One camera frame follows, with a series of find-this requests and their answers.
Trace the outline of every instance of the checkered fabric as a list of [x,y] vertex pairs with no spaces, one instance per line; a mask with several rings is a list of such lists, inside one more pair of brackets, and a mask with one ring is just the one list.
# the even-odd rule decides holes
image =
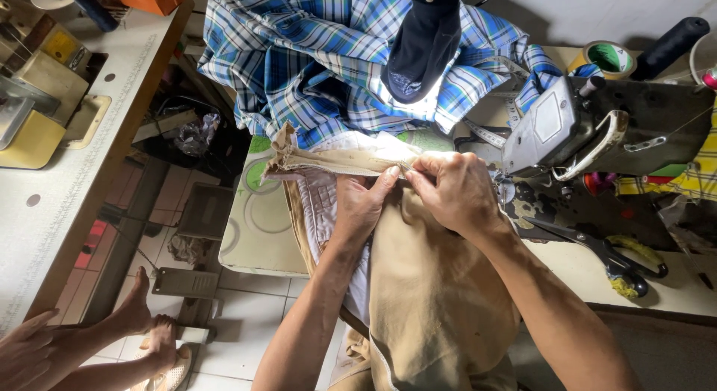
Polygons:
[[646,192],[676,192],[691,199],[717,201],[717,100],[712,109],[712,129],[707,139],[682,174],[667,184],[645,184],[642,178],[622,178],[615,182],[618,195]]
[[198,70],[237,91],[239,127],[273,138],[289,122],[300,148],[346,130],[399,133],[435,121],[447,132],[508,80],[504,66],[482,62],[490,56],[526,60],[535,68],[521,93],[525,111],[541,86],[560,75],[540,47],[525,50],[528,36],[521,29],[461,4],[460,46],[442,79],[422,101],[396,102],[381,82],[381,67],[410,5],[407,0],[209,0],[207,47]]

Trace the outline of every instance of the right hand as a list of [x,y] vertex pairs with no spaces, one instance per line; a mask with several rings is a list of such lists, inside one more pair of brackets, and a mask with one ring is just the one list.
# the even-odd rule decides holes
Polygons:
[[58,313],[56,308],[46,311],[0,339],[0,390],[20,390],[49,369],[52,332],[47,322]]
[[[426,151],[406,178],[433,217],[463,238],[513,231],[497,204],[493,180],[483,159],[473,153]],[[435,183],[427,177],[434,176]]]

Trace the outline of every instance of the bare foot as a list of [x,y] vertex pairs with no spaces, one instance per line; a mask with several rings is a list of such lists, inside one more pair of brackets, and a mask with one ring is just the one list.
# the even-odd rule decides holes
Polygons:
[[152,314],[147,308],[147,291],[149,291],[149,278],[144,267],[139,267],[135,276],[135,284],[130,294],[120,305],[120,308],[112,313],[125,329],[127,334],[144,332],[152,324]]
[[176,360],[176,330],[174,319],[161,314],[152,320],[149,331],[148,359],[157,359],[158,372],[166,372],[174,366]]

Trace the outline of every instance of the pedal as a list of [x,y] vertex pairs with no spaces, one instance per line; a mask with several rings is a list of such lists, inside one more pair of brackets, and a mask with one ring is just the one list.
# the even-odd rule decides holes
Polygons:
[[217,292],[219,282],[218,273],[160,267],[152,294],[211,300]]

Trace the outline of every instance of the masking tape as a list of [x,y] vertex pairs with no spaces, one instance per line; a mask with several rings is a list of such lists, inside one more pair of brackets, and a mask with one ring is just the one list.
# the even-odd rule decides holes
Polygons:
[[593,41],[587,44],[568,66],[570,73],[582,65],[596,64],[609,80],[621,80],[632,75],[637,63],[627,48],[611,41]]

